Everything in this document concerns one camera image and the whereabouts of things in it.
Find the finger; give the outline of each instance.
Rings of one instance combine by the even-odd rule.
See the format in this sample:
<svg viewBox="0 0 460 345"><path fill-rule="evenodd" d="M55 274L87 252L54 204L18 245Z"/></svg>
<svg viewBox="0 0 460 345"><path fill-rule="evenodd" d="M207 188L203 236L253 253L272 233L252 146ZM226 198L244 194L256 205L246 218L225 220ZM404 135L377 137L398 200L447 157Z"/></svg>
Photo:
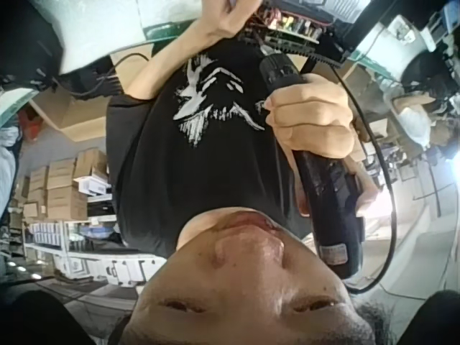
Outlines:
<svg viewBox="0 0 460 345"><path fill-rule="evenodd" d="M349 127L353 112L349 107L322 101L290 104L272 110L273 124L292 127L300 124Z"/></svg>
<svg viewBox="0 0 460 345"><path fill-rule="evenodd" d="M272 110L280 106L307 101L325 101L348 106L348 95L343 88L333 83L292 85L274 91L265 102L264 107Z"/></svg>
<svg viewBox="0 0 460 345"><path fill-rule="evenodd" d="M350 129L342 126L314 126L304 124L295 127L275 127L278 141L294 151L309 151L314 154L342 159L353 150L354 138Z"/></svg>
<svg viewBox="0 0 460 345"><path fill-rule="evenodd" d="M356 202L356 217L364 217L366 215L367 210L377 200L379 193L377 188L376 190L366 190L360 195Z"/></svg>
<svg viewBox="0 0 460 345"><path fill-rule="evenodd" d="M344 158L344 164L346 169L352 175L356 176L356 179L362 187L362 194L356 202L356 216L364 217L369 207L377 200L380 190L367 171L350 156Z"/></svg>
<svg viewBox="0 0 460 345"><path fill-rule="evenodd" d="M235 7L226 18L226 26L238 32L261 4L262 0L237 0Z"/></svg>

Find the white graphic print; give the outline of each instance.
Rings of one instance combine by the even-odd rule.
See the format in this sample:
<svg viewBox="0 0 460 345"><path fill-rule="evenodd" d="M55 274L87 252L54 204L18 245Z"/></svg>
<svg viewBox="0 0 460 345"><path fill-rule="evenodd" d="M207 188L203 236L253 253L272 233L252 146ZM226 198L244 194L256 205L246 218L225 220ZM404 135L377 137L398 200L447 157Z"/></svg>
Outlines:
<svg viewBox="0 0 460 345"><path fill-rule="evenodd" d="M194 59L190 59L187 66L188 86L178 93L178 96L184 98L186 102L179 108L178 113L174 115L173 119L181 121L179 130L187 136L188 141L194 147L198 146L198 143L201 141L204 132L208 128L210 119L227 121L238 116L245 120L253 129L257 131L265 130L264 127L254 122L249 112L243 109L237 102L238 97L244 95L241 79L221 67L216 68L206 78L202 76L203 70L213 62L206 55L199 55ZM211 97L212 100L208 100L208 95L215 92L213 86L222 82L225 82L226 87L230 91L229 94L219 94L216 97ZM232 93L236 93L236 96L233 98L231 97Z"/></svg>

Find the fluorescent light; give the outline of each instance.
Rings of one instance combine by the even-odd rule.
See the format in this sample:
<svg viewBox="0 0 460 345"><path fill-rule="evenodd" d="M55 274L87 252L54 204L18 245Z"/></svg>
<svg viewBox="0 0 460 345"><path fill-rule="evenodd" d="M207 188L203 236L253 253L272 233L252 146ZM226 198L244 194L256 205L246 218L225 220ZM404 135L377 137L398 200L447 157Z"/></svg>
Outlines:
<svg viewBox="0 0 460 345"><path fill-rule="evenodd" d="M452 159L452 170L454 171L454 177L460 183L460 152Z"/></svg>
<svg viewBox="0 0 460 345"><path fill-rule="evenodd" d="M393 212L391 196L388 189L385 187L377 196L374 203L366 210L366 218L383 218L388 217Z"/></svg>

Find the black power tool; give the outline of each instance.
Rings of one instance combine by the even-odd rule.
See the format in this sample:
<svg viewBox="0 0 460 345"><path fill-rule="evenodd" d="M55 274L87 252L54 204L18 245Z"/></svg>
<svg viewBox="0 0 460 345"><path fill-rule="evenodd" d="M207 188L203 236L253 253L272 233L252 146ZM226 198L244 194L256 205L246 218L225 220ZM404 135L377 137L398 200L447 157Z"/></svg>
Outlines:
<svg viewBox="0 0 460 345"><path fill-rule="evenodd" d="M287 55L263 43L261 48L267 57L260 72L270 93L306 83ZM294 152L294 157L308 197L318 255L342 280L350 278L363 262L364 219L356 216L360 195L356 179L341 160L310 152Z"/></svg>

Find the lip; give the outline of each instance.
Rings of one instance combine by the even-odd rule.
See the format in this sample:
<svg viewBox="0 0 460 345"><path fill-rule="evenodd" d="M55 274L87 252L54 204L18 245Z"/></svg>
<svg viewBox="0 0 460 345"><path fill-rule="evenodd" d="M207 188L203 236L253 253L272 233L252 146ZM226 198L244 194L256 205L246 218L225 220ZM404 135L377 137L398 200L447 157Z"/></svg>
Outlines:
<svg viewBox="0 0 460 345"><path fill-rule="evenodd" d="M237 215L233 215L227 223L222 226L219 231L227 229L235 229L241 226L253 225L257 228L271 234L275 235L280 229L277 225L265 215L255 212L255 211L242 211L238 212Z"/></svg>

